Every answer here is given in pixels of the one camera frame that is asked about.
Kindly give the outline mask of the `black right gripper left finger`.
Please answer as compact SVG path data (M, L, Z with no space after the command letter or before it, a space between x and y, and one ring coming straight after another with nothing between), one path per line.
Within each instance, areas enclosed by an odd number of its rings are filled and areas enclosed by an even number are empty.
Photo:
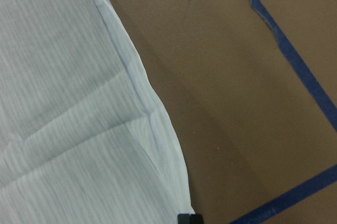
M178 224L191 224L191 215L189 213L180 213L177 215Z

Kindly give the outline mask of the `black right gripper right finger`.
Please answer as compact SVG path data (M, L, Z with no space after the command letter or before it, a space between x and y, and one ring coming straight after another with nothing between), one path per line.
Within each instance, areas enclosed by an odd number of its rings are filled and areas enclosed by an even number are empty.
M204 224L204 219L201 214L191 214L191 224Z

